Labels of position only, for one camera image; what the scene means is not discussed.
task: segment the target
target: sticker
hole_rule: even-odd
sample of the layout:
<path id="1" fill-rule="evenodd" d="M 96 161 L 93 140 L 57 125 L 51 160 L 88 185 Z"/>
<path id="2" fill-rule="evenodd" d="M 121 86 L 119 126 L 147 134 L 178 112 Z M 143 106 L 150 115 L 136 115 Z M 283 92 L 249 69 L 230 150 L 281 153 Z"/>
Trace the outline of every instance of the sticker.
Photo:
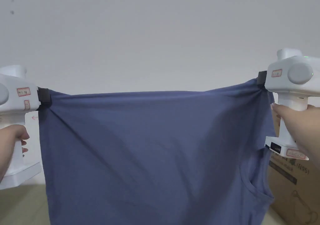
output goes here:
<path id="1" fill-rule="evenodd" d="M 273 70 L 271 77 L 280 77 L 282 75 L 282 69 L 279 70 Z"/>
<path id="2" fill-rule="evenodd" d="M 24 101 L 24 110 L 30 110 L 30 102 L 29 100 Z"/>
<path id="3" fill-rule="evenodd" d="M 17 89 L 18 96 L 25 96 L 25 95 L 31 95 L 30 88 L 18 88 Z"/>
<path id="4" fill-rule="evenodd" d="M 306 159 L 306 155 L 304 155 L 302 152 L 294 149 L 288 149 L 287 150 L 287 156 L 299 158 L 299 159 Z"/>

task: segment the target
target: t-shirt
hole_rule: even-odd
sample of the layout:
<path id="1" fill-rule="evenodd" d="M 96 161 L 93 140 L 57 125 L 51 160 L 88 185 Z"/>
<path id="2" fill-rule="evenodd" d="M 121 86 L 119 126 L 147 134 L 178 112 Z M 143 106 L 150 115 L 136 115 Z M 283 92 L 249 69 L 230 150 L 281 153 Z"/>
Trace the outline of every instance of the t-shirt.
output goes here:
<path id="1" fill-rule="evenodd" d="M 39 112 L 51 225 L 260 225 L 272 93 L 66 95 Z"/>

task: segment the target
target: gripper handle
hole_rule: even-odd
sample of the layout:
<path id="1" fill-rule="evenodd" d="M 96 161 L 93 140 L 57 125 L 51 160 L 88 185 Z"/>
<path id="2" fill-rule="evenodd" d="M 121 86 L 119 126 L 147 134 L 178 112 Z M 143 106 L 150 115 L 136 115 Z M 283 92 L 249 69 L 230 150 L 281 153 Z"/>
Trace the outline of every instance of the gripper handle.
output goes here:
<path id="1" fill-rule="evenodd" d="M 308 97 L 305 95 L 298 95 L 293 93 L 279 93 L 278 104 L 288 106 L 289 108 L 297 111 L 306 110 L 308 107 Z M 288 129 L 285 126 L 283 119 L 280 121 L 279 138 L 292 147 L 297 148 L 295 140 L 290 135 Z"/>

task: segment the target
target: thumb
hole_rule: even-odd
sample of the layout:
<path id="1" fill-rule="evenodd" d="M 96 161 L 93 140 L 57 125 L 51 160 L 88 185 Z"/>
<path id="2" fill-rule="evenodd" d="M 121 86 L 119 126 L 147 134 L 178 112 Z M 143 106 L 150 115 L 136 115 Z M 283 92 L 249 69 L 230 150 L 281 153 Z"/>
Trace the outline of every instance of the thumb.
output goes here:
<path id="1" fill-rule="evenodd" d="M 6 128 L 4 128 L 8 133 L 11 133 L 15 136 L 16 139 L 19 140 L 27 140 L 29 139 L 29 134 L 27 133 L 27 130 L 25 126 L 22 125 L 11 125 Z"/>
<path id="2" fill-rule="evenodd" d="M 272 110 L 274 110 L 280 117 L 284 119 L 293 112 L 291 108 L 284 105 L 278 105 L 276 103 L 272 104 Z"/>

